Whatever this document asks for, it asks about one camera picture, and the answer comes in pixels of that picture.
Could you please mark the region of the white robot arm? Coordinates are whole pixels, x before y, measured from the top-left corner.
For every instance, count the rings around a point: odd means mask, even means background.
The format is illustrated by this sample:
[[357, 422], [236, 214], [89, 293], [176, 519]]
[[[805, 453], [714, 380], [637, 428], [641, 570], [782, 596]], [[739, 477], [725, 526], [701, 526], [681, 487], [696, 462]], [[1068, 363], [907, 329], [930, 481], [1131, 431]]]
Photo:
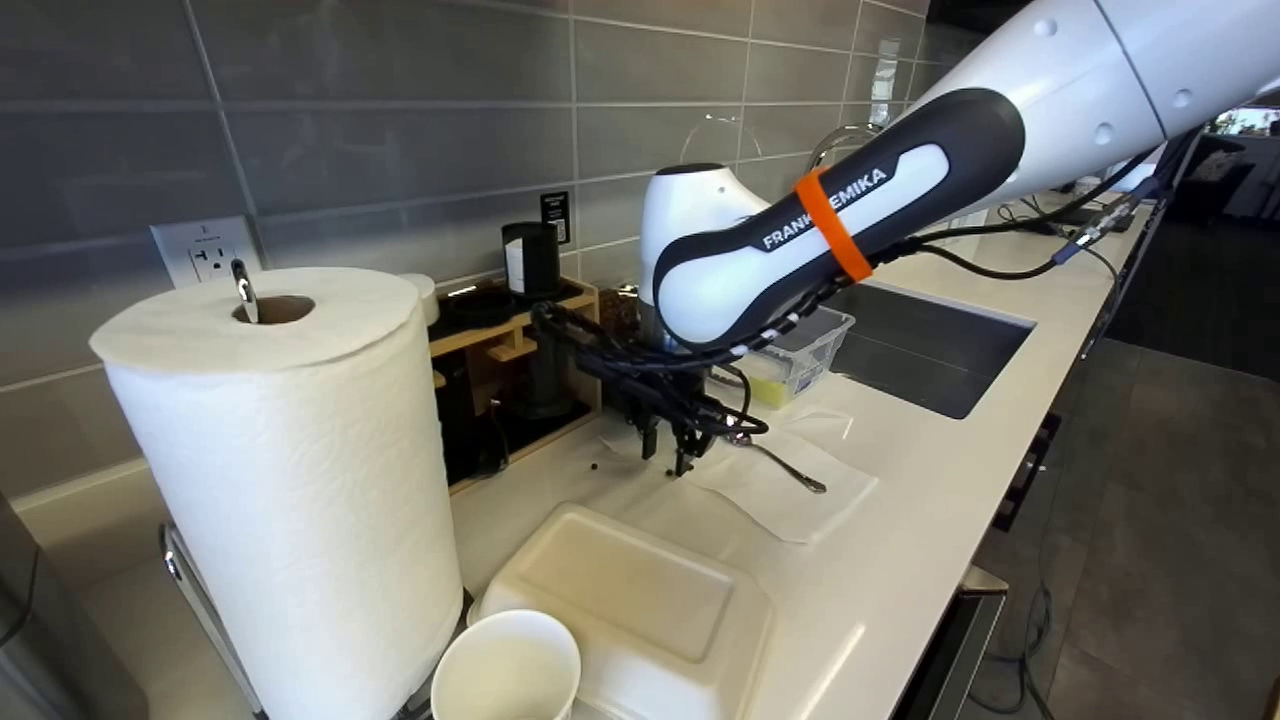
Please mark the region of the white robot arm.
[[1280, 0], [1029, 0], [902, 122], [788, 198], [669, 166], [641, 215], [661, 361], [637, 425], [696, 458], [739, 425], [688, 380], [872, 275], [912, 232], [1176, 140], [1280, 75]]

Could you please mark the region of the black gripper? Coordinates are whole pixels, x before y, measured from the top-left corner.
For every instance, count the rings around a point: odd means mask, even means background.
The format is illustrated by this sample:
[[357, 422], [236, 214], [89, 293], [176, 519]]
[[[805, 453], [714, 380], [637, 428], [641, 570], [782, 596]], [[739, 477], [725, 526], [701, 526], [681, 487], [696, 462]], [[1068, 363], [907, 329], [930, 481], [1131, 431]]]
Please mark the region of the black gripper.
[[714, 444], [714, 397], [706, 392], [701, 369], [637, 369], [641, 373], [641, 397], [645, 409], [628, 412], [628, 422], [641, 428], [641, 462], [658, 458], [658, 425], [671, 425], [671, 468], [669, 477], [683, 477], [693, 468], [683, 447], [710, 447]]

